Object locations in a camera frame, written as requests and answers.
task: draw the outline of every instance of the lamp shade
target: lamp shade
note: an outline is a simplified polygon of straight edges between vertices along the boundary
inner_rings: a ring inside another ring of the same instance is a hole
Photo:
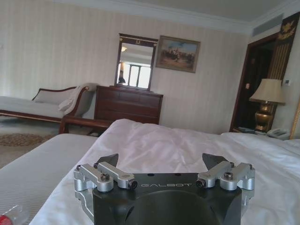
[[[250,101],[283,104],[285,99],[281,90],[281,80],[262,79],[256,92],[251,96]]]

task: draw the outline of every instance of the dark wooden door frame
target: dark wooden door frame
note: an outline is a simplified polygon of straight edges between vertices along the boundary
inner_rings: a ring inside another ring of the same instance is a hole
[[[239,85],[239,89],[238,89],[238,94],[237,94],[237,97],[235,99],[235,105],[234,105],[234,110],[233,110],[233,115],[232,115],[232,119],[231,119],[230,130],[229,130],[230,132],[232,132],[233,127],[234,127],[234,121],[235,121],[236,113],[237,113],[237,110],[238,110],[238,103],[239,103],[239,100],[240,100],[240,93],[242,91],[242,88],[244,87],[244,80],[245,80],[246,68],[247,68],[247,62],[248,62],[248,59],[249,59],[250,50],[253,47],[256,47],[258,45],[270,42],[272,40],[275,41],[278,37],[278,33],[279,32],[277,32],[275,34],[272,34],[270,36],[264,37],[264,38],[262,38],[258,41],[255,41],[255,42],[252,42],[252,43],[248,44],[247,51],[246,51],[246,56],[245,56],[245,61],[244,61],[244,66],[243,66],[243,70],[242,70],[242,75],[241,75],[241,78],[240,78],[240,85]]]

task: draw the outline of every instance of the framed painting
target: framed painting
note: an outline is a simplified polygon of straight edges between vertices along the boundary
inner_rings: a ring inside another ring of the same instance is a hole
[[[160,36],[156,67],[196,72],[200,42]]]

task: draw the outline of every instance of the bed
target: bed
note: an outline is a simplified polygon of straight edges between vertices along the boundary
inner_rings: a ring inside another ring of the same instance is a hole
[[[58,135],[0,169],[0,214],[20,204],[30,211],[29,223],[96,139]]]
[[[222,155],[236,164],[252,163],[256,169],[255,196],[242,224],[300,224],[299,140],[242,133],[212,135],[126,119],[114,122],[79,161],[74,161],[30,224],[93,224],[74,197],[73,169],[113,153],[119,153],[117,167],[130,173],[204,172],[202,153]]]

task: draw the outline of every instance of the gold lamp base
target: gold lamp base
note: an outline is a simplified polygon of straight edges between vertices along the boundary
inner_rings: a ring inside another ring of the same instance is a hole
[[[256,130],[266,132],[268,129],[268,124],[272,120],[273,116],[271,115],[271,105],[261,104],[260,111],[255,113],[256,121]]]

